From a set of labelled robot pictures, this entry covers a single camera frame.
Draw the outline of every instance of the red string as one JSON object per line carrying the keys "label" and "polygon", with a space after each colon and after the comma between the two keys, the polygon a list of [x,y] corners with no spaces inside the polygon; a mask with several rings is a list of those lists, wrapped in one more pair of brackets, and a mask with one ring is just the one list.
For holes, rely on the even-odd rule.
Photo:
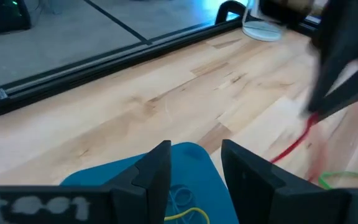
{"label": "red string", "polygon": [[279,154],[278,156],[274,157],[270,162],[271,163],[276,163],[277,161],[279,161],[280,159],[283,159],[284,157],[286,157],[289,153],[291,153],[299,144],[301,144],[303,142],[303,140],[305,140],[305,138],[307,137],[307,135],[309,134],[310,128],[317,123],[317,114],[312,114],[309,119],[306,122],[306,128],[303,131],[302,135],[294,142],[292,143],[292,145],[290,147],[288,147],[286,150],[284,150],[281,154]]}

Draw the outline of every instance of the blue mat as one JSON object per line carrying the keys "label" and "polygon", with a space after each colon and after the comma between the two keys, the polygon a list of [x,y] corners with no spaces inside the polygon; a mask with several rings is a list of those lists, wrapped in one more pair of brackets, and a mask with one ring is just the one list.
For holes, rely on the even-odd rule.
{"label": "blue mat", "polygon": [[[209,216],[211,223],[238,223],[229,192],[213,165],[208,153],[199,145],[190,142],[172,146],[171,193],[182,212],[190,207],[199,207]],[[130,157],[105,165],[81,170],[68,176],[61,185],[102,185],[143,155]],[[174,215],[172,200],[168,199],[167,216]],[[166,223],[205,223],[201,214],[193,212],[185,219]]]}

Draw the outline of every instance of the wooden table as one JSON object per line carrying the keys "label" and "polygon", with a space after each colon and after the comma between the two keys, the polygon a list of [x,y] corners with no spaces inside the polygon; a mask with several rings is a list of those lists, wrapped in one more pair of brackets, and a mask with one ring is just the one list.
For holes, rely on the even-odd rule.
{"label": "wooden table", "polygon": [[[0,116],[0,184],[59,184],[164,139],[202,145],[220,173],[222,139],[270,159],[304,125],[314,77],[308,41],[287,32],[259,42],[235,30]],[[358,104],[320,128],[327,170],[358,170]],[[303,177],[308,146],[278,164]]]}

